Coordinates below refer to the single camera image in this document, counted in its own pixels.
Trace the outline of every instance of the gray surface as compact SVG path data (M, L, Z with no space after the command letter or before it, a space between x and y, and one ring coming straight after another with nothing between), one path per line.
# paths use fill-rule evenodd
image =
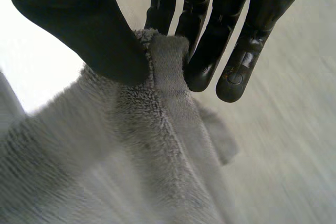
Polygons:
M150 0L117 0L132 28L144 25ZM246 223L336 223L336 0L296 0L278 22L244 96L215 96L217 79L247 6L207 91L240 144L225 168ZM182 0L178 0L171 31Z

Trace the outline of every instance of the gray fleece fabric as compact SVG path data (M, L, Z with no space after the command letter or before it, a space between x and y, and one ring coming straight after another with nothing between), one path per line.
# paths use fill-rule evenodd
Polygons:
M1 134L1 224L237 223L222 177L237 147L184 82L187 40L135 34L145 83L125 87L85 67Z

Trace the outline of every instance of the towel fold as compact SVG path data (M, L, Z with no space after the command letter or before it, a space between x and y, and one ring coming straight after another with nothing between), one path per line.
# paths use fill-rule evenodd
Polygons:
M2 134L1 222L236 223L222 168L237 146L184 82L187 40L135 34L145 83L126 87L86 66Z

